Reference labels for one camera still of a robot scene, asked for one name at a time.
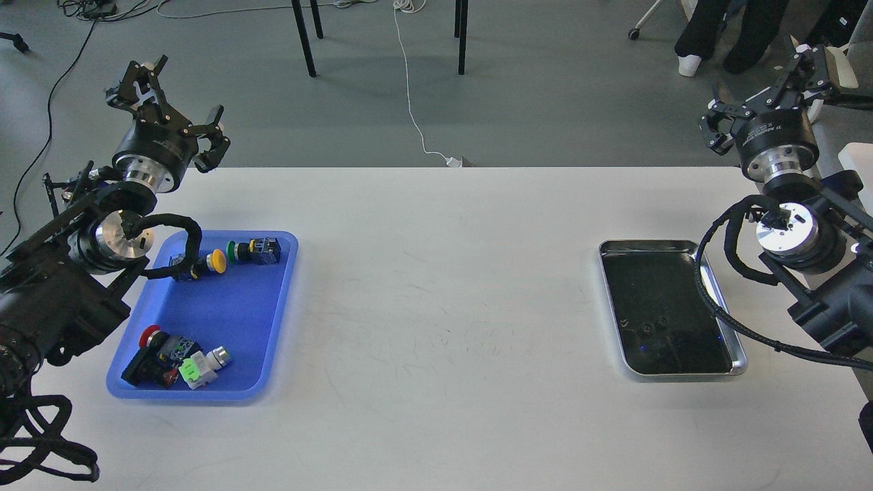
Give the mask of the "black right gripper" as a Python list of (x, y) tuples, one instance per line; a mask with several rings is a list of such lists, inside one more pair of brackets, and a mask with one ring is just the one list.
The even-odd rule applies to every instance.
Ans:
[(734, 146), (745, 177), (766, 183), (785, 171), (803, 172), (816, 164), (819, 148), (808, 115), (850, 88), (847, 47), (795, 47), (788, 67), (764, 92), (764, 105), (777, 109), (757, 115), (745, 104), (725, 102), (720, 83), (711, 83), (712, 98), (698, 127), (707, 148), (726, 155)]

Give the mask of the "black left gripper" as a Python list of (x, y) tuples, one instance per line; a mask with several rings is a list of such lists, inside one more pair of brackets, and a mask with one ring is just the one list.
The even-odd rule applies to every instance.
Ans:
[[(231, 145), (220, 124), (223, 105), (213, 108), (205, 124), (187, 125), (181, 134), (163, 125), (171, 122), (171, 106), (157, 76), (166, 62), (167, 56), (155, 64), (132, 60), (116, 85), (106, 90), (107, 105), (134, 116), (112, 158), (113, 168), (156, 194), (177, 190), (191, 160), (199, 172), (215, 170)], [(209, 148), (194, 155), (198, 139), (208, 140)]]

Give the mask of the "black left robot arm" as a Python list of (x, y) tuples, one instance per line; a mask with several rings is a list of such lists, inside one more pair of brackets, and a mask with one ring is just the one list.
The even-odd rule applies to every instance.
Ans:
[(166, 100), (159, 84), (166, 64), (131, 61), (106, 91), (111, 108), (133, 124), (111, 164), (88, 162), (62, 189), (63, 211), (19, 243), (2, 271), (2, 448), (31, 448), (21, 461), (2, 460), (2, 483), (32, 471), (72, 481), (97, 481), (98, 457), (63, 438), (72, 404), (63, 395), (35, 396), (31, 380), (43, 363), (64, 366), (103, 342), (127, 320), (123, 301), (139, 277), (159, 279), (193, 267), (203, 238), (186, 215), (155, 213), (159, 193), (174, 192), (188, 166), (214, 170), (230, 147), (224, 109), (194, 125)]

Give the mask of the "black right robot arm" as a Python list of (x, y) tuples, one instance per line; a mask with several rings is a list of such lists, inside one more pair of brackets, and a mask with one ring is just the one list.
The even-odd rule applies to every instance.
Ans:
[[(796, 48), (782, 75), (740, 104), (724, 102), (712, 87), (699, 120), (708, 149), (724, 155), (736, 148), (740, 170), (761, 189), (712, 223), (696, 249), (693, 274), (708, 311), (733, 331), (804, 360), (870, 371), (870, 361), (858, 357), (872, 342), (872, 224), (855, 205), (863, 182), (855, 170), (807, 175), (819, 158), (808, 108), (840, 87), (835, 59), (820, 44)], [(702, 260), (721, 226), (733, 270), (752, 282), (785, 286), (796, 301), (788, 313), (820, 349), (766, 338), (711, 298)]]

